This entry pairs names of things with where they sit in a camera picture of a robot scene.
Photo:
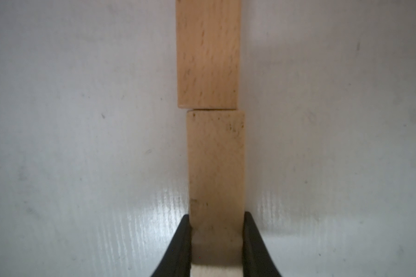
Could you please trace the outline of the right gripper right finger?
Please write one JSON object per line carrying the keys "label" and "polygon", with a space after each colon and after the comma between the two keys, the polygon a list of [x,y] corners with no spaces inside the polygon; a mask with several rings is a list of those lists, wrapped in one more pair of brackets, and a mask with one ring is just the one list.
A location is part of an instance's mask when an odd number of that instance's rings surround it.
{"label": "right gripper right finger", "polygon": [[242,265],[244,277],[282,277],[248,211],[245,212],[243,225]]}

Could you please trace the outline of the wood long block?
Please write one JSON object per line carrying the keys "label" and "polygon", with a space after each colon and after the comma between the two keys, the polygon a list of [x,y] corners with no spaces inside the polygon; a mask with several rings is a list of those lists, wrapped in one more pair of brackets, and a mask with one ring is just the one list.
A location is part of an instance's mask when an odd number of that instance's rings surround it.
{"label": "wood long block", "polygon": [[245,213],[245,113],[187,112],[192,262],[238,267]]}
{"label": "wood long block", "polygon": [[177,104],[238,107],[241,1],[176,1]]}

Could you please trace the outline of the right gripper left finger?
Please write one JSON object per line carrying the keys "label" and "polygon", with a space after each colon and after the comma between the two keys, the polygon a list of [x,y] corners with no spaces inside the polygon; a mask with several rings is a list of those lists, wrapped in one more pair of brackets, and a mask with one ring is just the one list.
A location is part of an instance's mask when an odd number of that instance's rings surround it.
{"label": "right gripper left finger", "polygon": [[189,215],[182,217],[165,254],[151,277],[191,276],[191,225]]}

